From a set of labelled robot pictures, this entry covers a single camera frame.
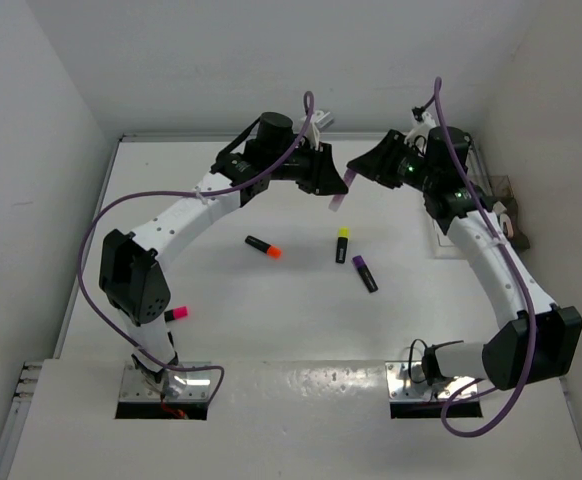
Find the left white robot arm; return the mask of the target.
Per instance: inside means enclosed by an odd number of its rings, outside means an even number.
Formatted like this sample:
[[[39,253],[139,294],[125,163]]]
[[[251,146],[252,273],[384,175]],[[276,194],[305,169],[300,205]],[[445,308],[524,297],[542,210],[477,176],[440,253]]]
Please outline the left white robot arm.
[[[216,156],[190,198],[182,198],[147,223],[109,232],[102,244],[99,286],[136,342],[132,359],[160,381],[178,356],[163,313],[171,299],[165,272],[179,254],[222,217],[266,191],[273,180],[292,181],[316,196],[344,195],[332,148],[319,139],[330,115],[316,111],[305,133],[292,120],[265,112]]]

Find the orange black highlighter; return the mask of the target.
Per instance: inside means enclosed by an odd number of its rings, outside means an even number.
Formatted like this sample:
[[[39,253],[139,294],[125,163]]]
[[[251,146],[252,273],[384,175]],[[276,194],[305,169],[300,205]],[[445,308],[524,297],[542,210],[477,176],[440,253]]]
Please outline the orange black highlighter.
[[[271,245],[252,235],[245,237],[245,243],[271,258],[279,259],[282,256],[282,250],[279,247]]]

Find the pink black highlighter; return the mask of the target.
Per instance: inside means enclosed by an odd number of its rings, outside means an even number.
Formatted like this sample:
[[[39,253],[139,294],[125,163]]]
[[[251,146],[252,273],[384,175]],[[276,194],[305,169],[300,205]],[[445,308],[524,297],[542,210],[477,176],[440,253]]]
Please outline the pink black highlighter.
[[[177,307],[164,312],[166,322],[177,321],[188,316],[188,308],[186,306]]]

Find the yellow black highlighter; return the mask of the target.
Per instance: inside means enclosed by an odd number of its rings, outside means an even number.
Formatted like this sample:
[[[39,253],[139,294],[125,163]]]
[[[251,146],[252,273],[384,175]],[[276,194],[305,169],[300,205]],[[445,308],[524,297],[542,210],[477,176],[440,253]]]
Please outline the yellow black highlighter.
[[[337,235],[336,242],[336,257],[335,262],[337,264],[344,264],[347,258],[347,250],[349,243],[349,228],[340,227]]]

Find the purple black highlighter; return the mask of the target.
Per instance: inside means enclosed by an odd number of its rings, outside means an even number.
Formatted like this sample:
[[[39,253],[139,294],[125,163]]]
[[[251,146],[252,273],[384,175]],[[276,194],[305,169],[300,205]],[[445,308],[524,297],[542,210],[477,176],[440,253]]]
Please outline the purple black highlighter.
[[[369,293],[377,292],[378,291],[377,283],[363,257],[361,255],[354,256],[352,258],[352,263],[358,275],[360,276],[363,284],[365,285],[367,291]]]

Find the pink eraser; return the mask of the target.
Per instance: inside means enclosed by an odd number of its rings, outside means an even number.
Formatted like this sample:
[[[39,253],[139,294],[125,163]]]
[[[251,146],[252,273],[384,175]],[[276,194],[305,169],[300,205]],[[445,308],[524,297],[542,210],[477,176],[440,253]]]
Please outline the pink eraser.
[[[498,223],[506,238],[510,239],[515,236],[513,222],[506,213],[502,213],[498,216]]]

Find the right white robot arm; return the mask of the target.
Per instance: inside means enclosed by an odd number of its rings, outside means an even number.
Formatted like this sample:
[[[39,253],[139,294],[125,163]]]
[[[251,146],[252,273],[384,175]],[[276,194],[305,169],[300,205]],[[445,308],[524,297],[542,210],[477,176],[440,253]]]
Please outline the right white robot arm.
[[[426,149],[407,144],[391,130],[369,152],[348,162],[349,170],[393,189],[420,191],[429,216],[467,260],[485,291],[498,332],[488,342],[431,345],[422,358],[428,384],[468,376],[499,390],[519,378],[536,383],[566,374],[582,331],[574,307],[561,307],[533,279],[505,238],[493,202],[466,174],[465,133],[440,127],[428,133]]]

